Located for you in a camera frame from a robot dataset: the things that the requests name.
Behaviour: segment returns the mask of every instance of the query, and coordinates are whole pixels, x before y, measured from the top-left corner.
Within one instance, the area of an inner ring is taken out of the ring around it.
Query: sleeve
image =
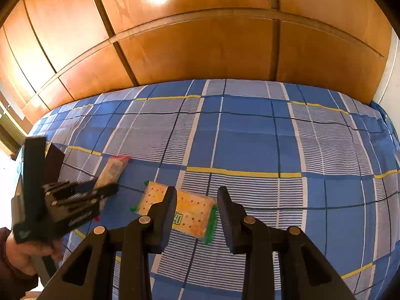
[[[7,228],[0,229],[0,299],[21,299],[26,291],[38,285],[38,276],[30,276],[11,266],[6,256],[5,244],[10,234]]]

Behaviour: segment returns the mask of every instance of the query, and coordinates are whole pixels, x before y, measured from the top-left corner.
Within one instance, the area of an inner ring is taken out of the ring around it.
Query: bedspread
[[[131,157],[99,222],[71,233],[66,256],[96,225],[137,217],[144,181],[215,198],[221,185],[267,225],[301,227],[357,299],[375,299],[399,267],[399,143],[387,116],[327,89],[280,82],[188,80],[79,100],[31,131],[65,152],[60,180],[99,176]],[[277,254],[275,289],[280,298]],[[240,299],[244,255],[218,224],[210,245],[172,230],[150,255],[153,299]],[[114,295],[118,296],[119,262]]]

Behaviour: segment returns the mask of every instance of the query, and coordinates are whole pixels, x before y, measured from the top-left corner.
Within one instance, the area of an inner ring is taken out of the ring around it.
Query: snack packet
[[[112,155],[111,157],[109,157],[93,189],[95,190],[96,188],[116,183],[121,174],[123,173],[125,167],[127,166],[129,159],[130,157],[120,156],[120,155]],[[99,204],[100,211],[104,209],[107,198],[108,197],[100,200]]]
[[[147,215],[154,203],[162,202],[168,186],[149,182],[137,205],[139,215]],[[202,239],[207,245],[213,239],[217,224],[217,204],[208,196],[202,196],[188,191],[177,191],[177,204],[172,228]]]

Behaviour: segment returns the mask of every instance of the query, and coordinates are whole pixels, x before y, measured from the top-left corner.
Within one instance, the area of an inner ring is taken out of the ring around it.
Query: metal screw
[[[105,227],[103,227],[102,225],[98,225],[93,229],[93,232],[94,234],[102,234],[105,230]]]
[[[149,223],[150,221],[151,221],[151,218],[150,218],[150,216],[147,216],[147,215],[141,216],[139,218],[139,222],[141,224],[146,224],[146,223]]]
[[[254,224],[256,222],[256,218],[253,216],[245,216],[243,221],[247,224]]]
[[[299,227],[293,226],[293,227],[290,227],[290,228],[289,228],[289,233],[292,234],[292,235],[294,235],[294,236],[299,235],[300,232],[301,232],[301,230],[300,230]]]

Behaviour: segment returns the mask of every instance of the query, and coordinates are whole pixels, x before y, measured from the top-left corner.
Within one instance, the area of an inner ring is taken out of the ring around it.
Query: wooden furniture
[[[185,79],[285,81],[369,103],[390,41],[374,0],[20,0],[0,29],[0,80],[32,123]]]

